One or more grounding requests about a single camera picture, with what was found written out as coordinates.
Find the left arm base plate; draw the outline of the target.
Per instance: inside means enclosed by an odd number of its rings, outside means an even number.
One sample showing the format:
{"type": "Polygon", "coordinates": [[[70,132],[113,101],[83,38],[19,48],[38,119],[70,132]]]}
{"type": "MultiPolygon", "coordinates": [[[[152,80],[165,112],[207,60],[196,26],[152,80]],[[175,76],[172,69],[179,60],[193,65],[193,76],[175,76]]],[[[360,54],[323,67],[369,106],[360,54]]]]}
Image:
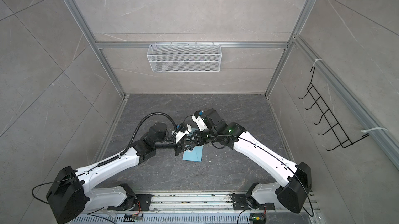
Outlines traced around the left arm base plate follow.
{"type": "Polygon", "coordinates": [[[128,197],[126,199],[123,210],[125,211],[149,211],[152,201],[151,194],[137,194],[135,197],[128,197]]]}

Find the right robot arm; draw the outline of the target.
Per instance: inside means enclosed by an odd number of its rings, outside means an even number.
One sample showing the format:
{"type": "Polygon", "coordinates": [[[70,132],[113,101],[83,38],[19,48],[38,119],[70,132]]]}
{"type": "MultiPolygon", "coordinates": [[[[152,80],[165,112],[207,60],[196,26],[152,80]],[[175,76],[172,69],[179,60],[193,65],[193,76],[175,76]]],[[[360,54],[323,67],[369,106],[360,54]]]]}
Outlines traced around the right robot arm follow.
{"type": "Polygon", "coordinates": [[[245,201],[250,208],[278,201],[293,213],[301,212],[312,190],[309,165],[296,164],[278,155],[240,124],[227,124],[214,109],[196,111],[192,121],[198,127],[193,135],[201,144],[217,142],[229,147],[247,156],[274,178],[275,183],[254,183],[249,188],[245,201]]]}

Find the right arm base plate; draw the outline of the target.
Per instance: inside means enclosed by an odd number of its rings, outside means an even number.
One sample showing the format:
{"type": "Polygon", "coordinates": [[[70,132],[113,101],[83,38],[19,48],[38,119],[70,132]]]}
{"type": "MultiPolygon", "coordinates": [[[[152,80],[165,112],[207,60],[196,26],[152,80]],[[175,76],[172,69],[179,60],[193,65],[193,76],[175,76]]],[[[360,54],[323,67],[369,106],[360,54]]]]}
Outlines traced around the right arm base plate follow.
{"type": "Polygon", "coordinates": [[[234,210],[244,210],[247,208],[253,210],[275,210],[274,203],[259,204],[252,198],[247,197],[246,194],[233,193],[230,195],[230,199],[234,210]]]}

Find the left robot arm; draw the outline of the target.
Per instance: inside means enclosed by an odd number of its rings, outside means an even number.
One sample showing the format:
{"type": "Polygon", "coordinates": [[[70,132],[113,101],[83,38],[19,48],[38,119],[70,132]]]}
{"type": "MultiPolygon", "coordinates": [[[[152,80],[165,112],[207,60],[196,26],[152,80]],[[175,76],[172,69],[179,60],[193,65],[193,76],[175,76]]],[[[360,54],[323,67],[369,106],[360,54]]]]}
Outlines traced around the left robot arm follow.
{"type": "Polygon", "coordinates": [[[158,148],[179,150],[181,141],[191,133],[182,123],[171,134],[164,123],[155,123],[141,139],[114,156],[78,169],[61,169],[46,195],[46,200],[59,224],[66,224],[84,212],[106,207],[131,209],[135,194],[129,185],[97,190],[95,187],[110,177],[155,156],[158,148]]]}

